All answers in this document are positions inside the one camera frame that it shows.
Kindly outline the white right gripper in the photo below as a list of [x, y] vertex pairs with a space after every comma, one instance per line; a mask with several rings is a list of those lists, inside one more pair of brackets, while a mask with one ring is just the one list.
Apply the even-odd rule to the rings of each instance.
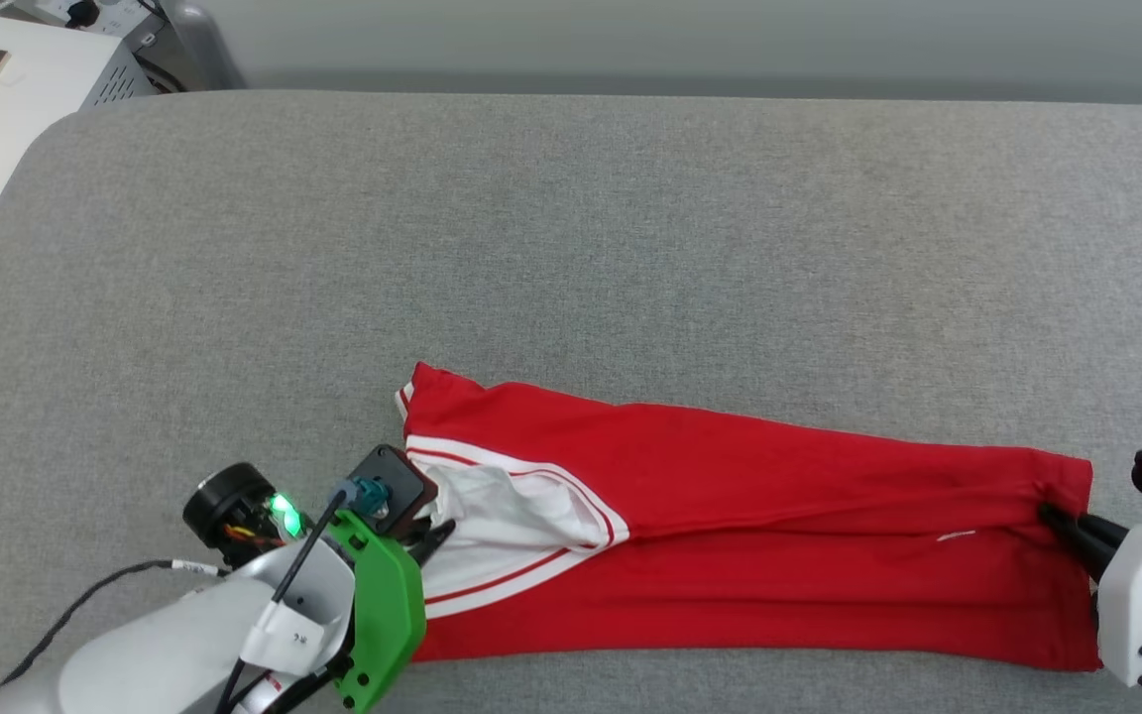
[[1093, 514], [1073, 516], [1051, 503], [1039, 505], [1039, 520], [1097, 584], [1097, 655], [1104, 669], [1123, 685], [1141, 685], [1142, 524], [1128, 529]]

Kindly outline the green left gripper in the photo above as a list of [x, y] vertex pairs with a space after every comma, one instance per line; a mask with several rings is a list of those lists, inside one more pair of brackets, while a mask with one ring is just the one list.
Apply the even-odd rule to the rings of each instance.
[[421, 645], [426, 615], [420, 568], [455, 532], [456, 523], [413, 523], [400, 545], [373, 534], [353, 512], [332, 519], [329, 534], [354, 573], [348, 632], [330, 664], [345, 709], [373, 709]]

